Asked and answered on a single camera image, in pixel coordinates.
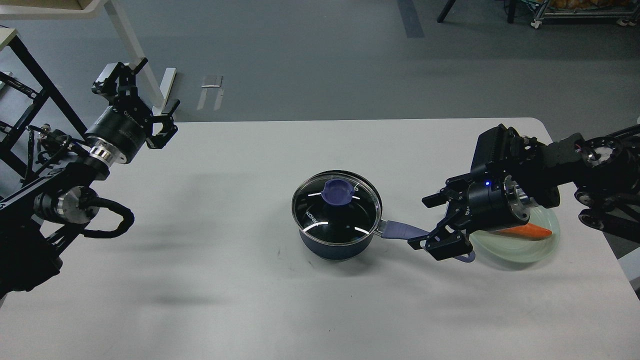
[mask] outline black pot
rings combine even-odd
[[[305,245],[316,255],[344,260],[361,253],[374,234],[409,240],[428,232],[382,220],[382,201],[375,187],[358,174],[321,172],[306,180],[293,195],[291,213]]]

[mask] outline carrot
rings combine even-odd
[[[553,234],[549,229],[545,229],[542,226],[528,223],[523,226],[510,227],[509,229],[494,231],[495,234],[516,236],[519,238],[527,238],[531,240],[542,240],[548,238]]]

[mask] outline lid handle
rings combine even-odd
[[[331,179],[324,183],[324,189],[320,193],[323,200],[332,206],[349,204],[355,193],[353,186],[342,179]]]

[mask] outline plate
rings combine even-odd
[[[529,221],[553,232],[542,240],[528,240],[513,236],[476,231],[469,236],[473,246],[482,247],[501,259],[514,263],[535,263],[551,255],[560,241],[560,224],[552,210],[541,206],[531,208]]]

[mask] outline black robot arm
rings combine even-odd
[[[133,225],[131,210],[98,197],[90,185],[105,180],[114,162],[131,162],[144,143],[151,149],[161,149],[177,132],[173,112],[178,100],[169,103],[161,114],[153,115],[138,96],[136,74],[146,62],[142,59],[133,68],[123,63],[105,67],[92,90],[105,97],[109,106],[81,134],[82,140],[59,130],[51,131],[46,125],[29,126],[31,131],[39,132],[38,159],[42,166],[24,174],[20,190],[0,198],[0,298],[9,291],[32,290],[57,275],[62,266],[60,254],[80,234],[114,238]],[[162,130],[153,134],[156,123],[163,125]],[[29,170],[34,145],[31,142]],[[55,166],[61,160],[64,164]],[[122,216],[116,229],[86,229],[100,208]],[[37,218],[62,226],[44,236]]]
[[[468,236],[524,225],[529,208],[560,204],[557,186],[575,183],[576,199],[589,207],[580,221],[594,229],[640,242],[640,126],[585,140],[574,134],[544,145],[503,125],[478,137],[470,172],[449,178],[422,202],[448,204],[444,219],[426,236],[409,240],[442,260],[469,253]],[[626,216],[621,217],[619,210]]]

